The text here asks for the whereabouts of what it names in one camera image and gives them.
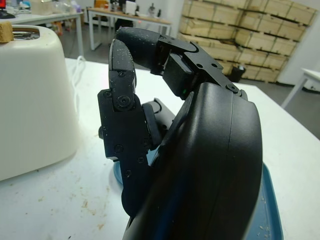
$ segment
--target white desk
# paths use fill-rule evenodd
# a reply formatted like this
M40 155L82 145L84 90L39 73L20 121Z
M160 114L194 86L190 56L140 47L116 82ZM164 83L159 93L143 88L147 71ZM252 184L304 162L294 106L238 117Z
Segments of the white desk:
M93 17L97 15L98 17L98 34L99 34L99 40L95 42L94 37L94 24L93 24ZM158 25L160 28L166 28L166 35L170 34L171 31L171 22L160 19L160 18L153 18L153 17L147 17L147 16L132 16L127 15L122 12L118 11L110 11L108 9L104 8L88 8L88 18L89 18L89 33L90 33L90 46L91 50L94 51L100 44L101 44L101 16L105 16L108 19L108 36L109 40L111 41L111 21L115 22L115 19L123 19L123 20L129 20L133 22L142 22L147 24L154 24Z
M78 12L74 14L59 13L59 14L51 14L51 15L17 14L15 18L0 19L0 23L10 21L11 24L40 25L40 24L49 24L52 22L58 22L58 21L63 21L68 19L75 19L79 55L83 56L84 44L82 39L82 28L81 28L82 14L83 12Z
M67 59L68 69L75 60ZM141 103L161 99L174 114L182 101L160 76L137 70ZM284 239L320 239L320 141L255 86L237 84L255 102ZM121 240L129 217L113 162L98 138L97 94L108 88L108 65L87 62L78 85L81 145L69 160L0 181L1 240Z
M300 79L300 81L297 82L297 84L294 86L294 88L291 90L289 95L286 97L286 99L283 101L281 107L286 109L288 104L292 101L292 99L298 94L298 92L301 91L301 89L304 87L305 83L308 80L312 80L314 82L320 82L320 72L318 71L312 71L305 68L302 68L303 70L303 76Z

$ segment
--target bread slice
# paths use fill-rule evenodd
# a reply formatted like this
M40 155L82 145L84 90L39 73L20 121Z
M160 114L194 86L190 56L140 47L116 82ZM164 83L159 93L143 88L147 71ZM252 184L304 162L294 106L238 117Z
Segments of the bread slice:
M14 40L11 22L0 22L0 43L8 43Z

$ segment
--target white cable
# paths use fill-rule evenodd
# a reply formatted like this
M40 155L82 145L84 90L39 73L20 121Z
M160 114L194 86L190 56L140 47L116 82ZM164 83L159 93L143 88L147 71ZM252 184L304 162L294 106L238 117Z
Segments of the white cable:
M86 68L86 59L83 56L78 56L78 58L76 59L76 64L75 67L72 71L72 77L71 77L71 86L73 88L73 103L74 103L74 108L75 111L77 113L77 117L79 120L79 95L78 95L78 91L77 91L77 85L80 83L81 81L81 77L82 77L82 73Z

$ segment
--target white toaster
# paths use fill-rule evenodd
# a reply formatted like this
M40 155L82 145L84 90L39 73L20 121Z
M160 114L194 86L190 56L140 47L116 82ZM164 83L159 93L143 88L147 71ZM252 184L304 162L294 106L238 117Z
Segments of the white toaster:
M13 26L0 43L0 180L72 156L79 126L61 42L50 29Z

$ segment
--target robotic hand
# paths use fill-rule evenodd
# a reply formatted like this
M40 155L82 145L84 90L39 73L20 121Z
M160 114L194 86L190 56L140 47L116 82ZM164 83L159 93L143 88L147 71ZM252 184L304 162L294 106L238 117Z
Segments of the robotic hand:
M256 106L193 42L138 28L115 38L98 102L105 155L120 162L130 216L123 239L243 239L263 167ZM176 117L158 99L141 105L133 61L185 100Z

